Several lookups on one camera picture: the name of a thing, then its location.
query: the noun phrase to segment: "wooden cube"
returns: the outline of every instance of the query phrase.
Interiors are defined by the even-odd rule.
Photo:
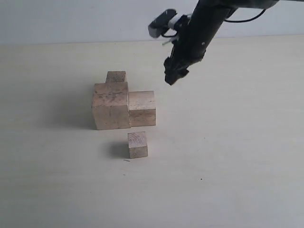
[[[128,83],[95,84],[92,112],[98,130],[130,128]]]
[[[129,115],[132,127],[156,125],[154,92],[130,92]]]
[[[126,72],[125,71],[108,71],[106,75],[106,83],[113,82],[126,82]]]
[[[146,132],[128,133],[130,158],[143,158],[148,156]]]

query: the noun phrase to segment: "stacked wooden blocks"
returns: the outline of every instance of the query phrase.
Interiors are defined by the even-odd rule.
[[[125,71],[109,71],[95,84],[92,112],[98,130],[156,125],[154,92],[129,93]]]

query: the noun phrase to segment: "robotic arm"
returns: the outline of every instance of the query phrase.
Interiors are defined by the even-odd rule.
[[[148,29],[151,37],[168,37],[173,44],[171,55],[164,61],[165,82],[173,85],[188,74],[189,66],[204,58],[206,48],[222,23],[227,21],[238,8],[263,9],[260,14],[262,15],[278,1],[199,0],[191,15],[179,15],[174,9],[164,11],[148,26]],[[165,33],[169,29],[175,30],[176,34],[166,36]]]

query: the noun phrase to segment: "black cable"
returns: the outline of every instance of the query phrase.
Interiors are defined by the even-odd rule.
[[[172,38],[172,37],[177,36],[177,32],[174,35],[170,35],[170,36],[166,36],[165,34],[161,33],[161,36],[165,37],[165,38]]]
[[[251,19],[247,19],[247,20],[225,20],[225,22],[229,22],[229,23],[244,23],[244,22],[250,22],[253,21],[259,17],[261,17],[264,13],[265,13],[266,9],[262,10],[262,12],[260,12],[258,15],[256,15],[255,17],[251,18]]]

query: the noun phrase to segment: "small wooden cube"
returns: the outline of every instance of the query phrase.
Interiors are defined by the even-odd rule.
[[[125,71],[108,71],[106,75],[106,83],[113,82],[126,82],[126,72]]]
[[[156,125],[154,92],[130,92],[129,115],[132,127]]]
[[[128,83],[95,84],[92,112],[98,130],[130,128]]]
[[[148,157],[146,132],[128,133],[130,158]]]

